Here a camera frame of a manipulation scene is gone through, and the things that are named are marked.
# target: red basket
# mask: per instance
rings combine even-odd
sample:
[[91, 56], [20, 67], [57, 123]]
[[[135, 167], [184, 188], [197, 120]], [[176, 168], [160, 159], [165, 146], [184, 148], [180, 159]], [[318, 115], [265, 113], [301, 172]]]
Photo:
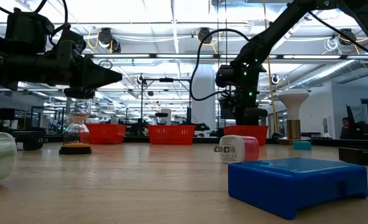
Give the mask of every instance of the red basket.
[[251, 136], [257, 138], [258, 145], [265, 145], [267, 140], [268, 126], [227, 126], [224, 127], [224, 135]]
[[90, 144], [116, 144], [124, 140], [126, 126], [120, 124], [86, 124]]
[[151, 144], [192, 144], [193, 125], [148, 125]]

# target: blue storage case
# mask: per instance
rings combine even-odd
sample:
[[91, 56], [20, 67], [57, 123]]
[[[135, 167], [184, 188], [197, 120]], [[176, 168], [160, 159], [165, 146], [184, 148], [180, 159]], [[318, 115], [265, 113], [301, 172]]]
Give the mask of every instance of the blue storage case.
[[228, 194], [285, 219], [296, 210], [347, 196], [368, 197], [366, 168], [319, 159], [228, 165]]

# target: white power adapter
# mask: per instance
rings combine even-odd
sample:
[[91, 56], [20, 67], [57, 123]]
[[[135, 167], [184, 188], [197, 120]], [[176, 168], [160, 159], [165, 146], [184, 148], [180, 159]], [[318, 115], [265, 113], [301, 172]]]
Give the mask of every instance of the white power adapter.
[[224, 163], [256, 161], [259, 155], [258, 141], [254, 137], [228, 135], [220, 139], [214, 152], [220, 153]]

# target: desk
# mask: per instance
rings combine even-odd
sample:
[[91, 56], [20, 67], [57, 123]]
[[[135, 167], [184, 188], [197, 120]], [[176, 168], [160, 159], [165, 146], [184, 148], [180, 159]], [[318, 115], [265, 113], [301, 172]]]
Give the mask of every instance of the desk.
[[[288, 221], [230, 198], [213, 144], [124, 143], [81, 156], [60, 156], [59, 147], [19, 151], [13, 175], [0, 182], [0, 223], [368, 223], [368, 199], [323, 203]], [[260, 159], [286, 157], [339, 158], [331, 147], [260, 151]]]

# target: person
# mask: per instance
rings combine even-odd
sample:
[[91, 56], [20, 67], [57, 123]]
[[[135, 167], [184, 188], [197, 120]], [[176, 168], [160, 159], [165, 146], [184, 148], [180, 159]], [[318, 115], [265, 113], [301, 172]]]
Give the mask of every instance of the person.
[[341, 128], [340, 139], [363, 139], [364, 136], [359, 129], [351, 126], [349, 118], [342, 119], [343, 127]]

